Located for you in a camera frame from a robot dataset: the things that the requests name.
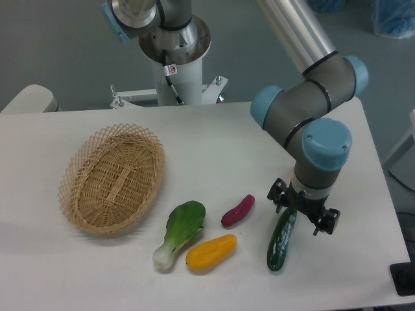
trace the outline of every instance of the purple sweet potato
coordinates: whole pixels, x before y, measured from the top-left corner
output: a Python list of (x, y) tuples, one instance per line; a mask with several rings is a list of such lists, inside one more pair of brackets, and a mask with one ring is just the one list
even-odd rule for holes
[(240, 222), (249, 213), (251, 208), (254, 206), (255, 198), (250, 194), (247, 195), (238, 206), (228, 211), (222, 217), (222, 225), (224, 227), (230, 227), (231, 225)]

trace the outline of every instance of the plastic bag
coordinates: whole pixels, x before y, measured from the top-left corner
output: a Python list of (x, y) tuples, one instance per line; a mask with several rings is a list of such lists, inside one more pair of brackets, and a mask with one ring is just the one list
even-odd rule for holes
[(375, 0), (373, 31), (387, 38), (408, 38), (415, 34), (415, 0)]
[(318, 13), (337, 12), (343, 8), (346, 0), (307, 0), (311, 9)]

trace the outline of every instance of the robotic arm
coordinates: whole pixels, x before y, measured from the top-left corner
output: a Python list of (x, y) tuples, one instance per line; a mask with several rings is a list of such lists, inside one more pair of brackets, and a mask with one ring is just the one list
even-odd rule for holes
[(340, 216), (324, 204), (348, 159), (351, 134), (341, 122), (320, 119), (368, 84), (356, 57), (342, 58), (304, 0), (258, 0), (305, 80), (284, 91), (270, 86), (252, 101), (251, 114), (295, 158), (290, 185), (273, 184), (268, 199), (305, 214), (317, 232), (333, 233)]
[[(305, 0), (258, 3), (305, 79), (288, 91), (266, 87), (251, 104), (256, 122), (296, 160), (289, 186), (277, 179), (268, 199), (277, 213), (286, 206), (305, 214), (316, 226), (314, 235), (331, 234), (340, 211), (324, 204), (347, 161), (351, 134), (341, 122), (320, 118), (359, 94), (368, 84), (368, 72), (356, 57), (338, 54)], [(180, 102), (178, 93), (186, 95), (185, 102), (201, 102), (201, 63), (200, 70), (180, 70), (178, 92), (161, 70), (169, 63), (196, 63), (209, 49), (209, 30), (191, 15), (191, 0), (108, 0), (103, 9), (120, 37), (140, 36), (143, 52), (157, 64), (154, 74), (165, 76), (162, 84), (155, 77), (161, 106), (163, 94), (170, 103), (172, 94)], [(188, 96), (192, 91), (196, 95)]]
[(107, 0), (102, 9), (120, 41), (139, 37), (159, 106), (202, 103), (202, 59), (211, 37), (192, 16), (191, 0)]

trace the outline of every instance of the yellow squash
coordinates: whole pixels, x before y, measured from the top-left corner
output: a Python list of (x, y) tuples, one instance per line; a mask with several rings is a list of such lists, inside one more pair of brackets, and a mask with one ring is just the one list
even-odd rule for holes
[(186, 256), (187, 266), (192, 270), (204, 270), (222, 262), (236, 247), (235, 235), (224, 235), (191, 249)]

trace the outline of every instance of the gray floor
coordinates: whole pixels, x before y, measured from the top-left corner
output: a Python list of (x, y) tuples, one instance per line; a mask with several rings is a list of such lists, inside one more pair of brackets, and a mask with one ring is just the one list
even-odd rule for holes
[[(107, 109), (110, 84), (118, 91), (154, 87), (137, 42), (117, 41), (101, 3), (1, 2), (0, 111), (30, 84), (50, 89), (64, 111)], [(289, 89), (302, 80), (255, 1), (193, 0), (193, 12), (212, 34), (204, 83), (216, 75), (229, 78), (226, 101), (250, 101), (264, 86)], [(317, 17), (341, 54), (356, 55), (368, 66), (370, 85), (359, 97), (382, 159), (409, 128), (408, 114), (415, 109), (415, 37), (374, 36), (371, 12), (370, 0), (348, 0), (344, 10)], [(386, 180), (397, 211), (415, 212), (415, 195)]]

